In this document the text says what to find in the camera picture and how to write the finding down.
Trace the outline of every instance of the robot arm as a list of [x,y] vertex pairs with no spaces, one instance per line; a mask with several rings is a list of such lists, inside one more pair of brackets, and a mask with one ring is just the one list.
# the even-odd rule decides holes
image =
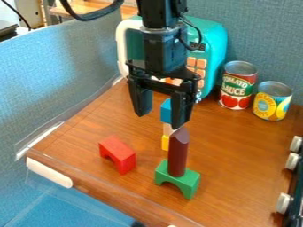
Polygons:
[[[124,0],[114,0],[108,7],[85,15],[77,15],[67,0],[60,0],[65,9],[81,21],[93,20],[118,9]],[[202,43],[201,31],[183,17],[188,11],[187,0],[136,0],[143,19],[141,32],[144,37],[144,60],[129,59],[128,86],[135,112],[138,116],[152,109],[152,92],[171,96],[172,128],[178,129],[190,120],[197,101],[200,77],[186,68],[187,50],[195,51]],[[187,44],[187,25],[198,31],[199,42]],[[180,86],[154,81],[181,79]]]

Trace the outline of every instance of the cable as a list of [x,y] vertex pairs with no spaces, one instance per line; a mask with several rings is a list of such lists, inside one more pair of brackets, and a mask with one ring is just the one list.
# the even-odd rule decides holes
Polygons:
[[197,32],[198,32],[198,44],[195,45],[195,47],[192,47],[192,46],[188,45],[188,44],[183,40],[181,34],[180,34],[180,36],[179,36],[180,42],[185,46],[185,48],[186,48],[187,50],[189,50],[189,51],[197,51],[197,50],[199,49],[200,44],[202,44],[202,41],[203,41],[203,36],[202,36],[201,30],[200,30],[198,27],[194,26],[194,25],[191,23],[191,21],[189,21],[189,20],[188,20],[187,18],[185,18],[183,15],[180,17],[180,20],[183,21],[185,24],[187,24],[187,25],[189,25],[189,26],[191,26],[191,27],[193,27],[193,28],[195,28],[195,29],[197,30]]
[[71,5],[67,2],[67,0],[60,0],[61,4],[65,8],[65,10],[75,19],[80,20],[80,21],[89,21],[89,20],[94,20],[97,18],[101,18],[108,13],[111,13],[117,9],[119,9],[122,4],[124,3],[124,0],[114,0],[110,5],[105,7],[104,9],[95,11],[95,12],[90,12],[87,14],[83,15],[78,15],[77,13],[74,12],[72,9]]
[[8,4],[5,0],[1,0],[4,4],[6,4],[7,7],[9,7],[12,11],[14,11],[23,21],[24,23],[27,25],[28,27],[28,31],[30,31],[32,28],[30,27],[29,23],[27,22],[27,20],[17,11],[15,10],[10,4]]

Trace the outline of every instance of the can label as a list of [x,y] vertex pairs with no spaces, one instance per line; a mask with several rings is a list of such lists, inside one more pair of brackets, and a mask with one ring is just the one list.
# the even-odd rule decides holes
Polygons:
[[223,76],[222,90],[231,96],[250,96],[253,93],[253,85],[239,77],[225,74]]
[[284,119],[291,103],[290,97],[272,97],[266,93],[257,94],[253,103],[253,113],[269,121]]
[[241,76],[226,73],[223,76],[220,104],[233,110],[246,109],[250,104],[256,79],[257,75]]

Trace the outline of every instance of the blue partition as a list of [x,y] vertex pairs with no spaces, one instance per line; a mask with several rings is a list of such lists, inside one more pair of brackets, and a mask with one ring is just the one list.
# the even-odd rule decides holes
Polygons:
[[50,203],[25,185],[27,168],[14,161],[14,145],[119,75],[114,35],[120,20],[119,12],[72,20],[0,43],[0,226],[36,203],[43,207],[40,201]]

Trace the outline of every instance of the wooden table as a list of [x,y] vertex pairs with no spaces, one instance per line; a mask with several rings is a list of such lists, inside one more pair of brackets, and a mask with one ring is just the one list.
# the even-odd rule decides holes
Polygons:
[[[90,0],[90,1],[83,1],[83,0],[73,0],[70,3],[71,7],[77,14],[86,14],[89,12],[94,12],[100,9],[105,8],[110,3],[104,3],[102,1],[97,0]],[[137,14],[137,8],[133,6],[122,5],[121,7],[121,16],[122,18],[128,19]],[[70,18],[71,16],[69,13],[63,8],[62,5],[51,7],[50,8],[50,15],[61,16],[64,18]]]
[[[275,213],[291,172],[284,170],[292,137],[301,133],[302,107],[292,106],[283,121],[263,121],[252,110],[231,111],[217,97],[196,105],[191,121],[188,168],[202,175],[193,200],[171,184],[154,184],[161,151],[159,106],[138,118],[123,81],[80,111],[27,156],[70,176],[74,187],[150,226],[281,226]],[[137,152],[137,168],[121,176],[99,156],[98,142],[117,135]]]

